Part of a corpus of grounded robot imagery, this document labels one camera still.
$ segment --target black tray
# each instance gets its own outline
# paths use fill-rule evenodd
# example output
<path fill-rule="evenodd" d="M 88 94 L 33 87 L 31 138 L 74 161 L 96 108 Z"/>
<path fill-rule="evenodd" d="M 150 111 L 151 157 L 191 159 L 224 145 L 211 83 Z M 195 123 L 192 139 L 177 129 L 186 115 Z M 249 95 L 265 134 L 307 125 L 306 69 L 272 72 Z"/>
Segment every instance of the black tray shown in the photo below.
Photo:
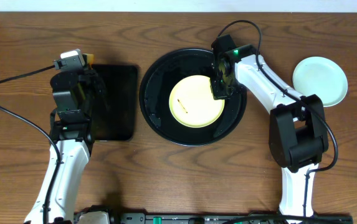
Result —
<path fill-rule="evenodd" d="M 246 92 L 226 100 L 220 117 L 203 128 L 189 128 L 175 120 L 169 109 L 174 86 L 191 75 L 211 77 L 213 54 L 203 49 L 180 49 L 159 58 L 146 72 L 140 86 L 142 114 L 160 136 L 186 146 L 201 146 L 227 136 L 239 123 L 246 107 Z"/>
<path fill-rule="evenodd" d="M 92 65 L 108 90 L 106 111 L 103 99 L 95 100 L 93 134 L 95 140 L 127 141 L 134 133 L 138 70 L 132 65 Z"/>

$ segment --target green connector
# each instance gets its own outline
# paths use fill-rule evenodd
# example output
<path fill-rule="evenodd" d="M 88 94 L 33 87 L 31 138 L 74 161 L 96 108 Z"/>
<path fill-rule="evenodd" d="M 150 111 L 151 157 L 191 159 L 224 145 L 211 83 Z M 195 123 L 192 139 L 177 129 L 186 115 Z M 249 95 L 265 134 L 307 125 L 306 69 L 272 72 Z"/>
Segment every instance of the green connector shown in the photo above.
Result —
<path fill-rule="evenodd" d="M 153 217 L 153 224 L 161 224 L 161 217 Z"/>

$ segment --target white wall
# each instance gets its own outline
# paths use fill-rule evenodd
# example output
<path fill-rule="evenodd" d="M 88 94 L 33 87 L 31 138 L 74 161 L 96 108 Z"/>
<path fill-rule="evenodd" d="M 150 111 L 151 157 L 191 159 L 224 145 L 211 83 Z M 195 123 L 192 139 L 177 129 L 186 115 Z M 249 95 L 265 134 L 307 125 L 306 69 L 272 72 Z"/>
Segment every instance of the white wall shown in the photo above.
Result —
<path fill-rule="evenodd" d="M 357 12 L 357 0 L 0 0 L 0 11 Z"/>

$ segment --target white saucer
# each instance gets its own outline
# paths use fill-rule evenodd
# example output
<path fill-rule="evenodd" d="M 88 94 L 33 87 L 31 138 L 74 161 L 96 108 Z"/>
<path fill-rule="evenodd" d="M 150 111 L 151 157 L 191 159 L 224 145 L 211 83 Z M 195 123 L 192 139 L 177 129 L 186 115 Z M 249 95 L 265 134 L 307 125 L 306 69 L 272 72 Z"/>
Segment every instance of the white saucer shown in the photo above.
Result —
<path fill-rule="evenodd" d="M 344 71 L 335 62 L 323 57 L 302 60 L 293 72 L 293 86 L 305 96 L 316 94 L 323 106 L 338 104 L 348 89 Z"/>

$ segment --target black round plate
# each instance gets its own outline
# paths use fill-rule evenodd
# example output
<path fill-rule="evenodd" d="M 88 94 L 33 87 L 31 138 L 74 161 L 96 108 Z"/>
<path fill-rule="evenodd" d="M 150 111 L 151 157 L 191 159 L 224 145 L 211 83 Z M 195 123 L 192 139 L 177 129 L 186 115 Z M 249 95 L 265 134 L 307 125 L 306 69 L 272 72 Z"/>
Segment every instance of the black round plate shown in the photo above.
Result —
<path fill-rule="evenodd" d="M 220 117 L 203 128 L 190 128 L 171 114 L 171 90 L 191 75 L 211 77 L 213 54 L 203 49 L 180 49 L 159 58 L 146 72 L 140 87 L 142 114 L 160 136 L 185 146 L 202 146 L 227 136 L 239 123 L 246 107 L 246 91 L 226 100 Z"/>

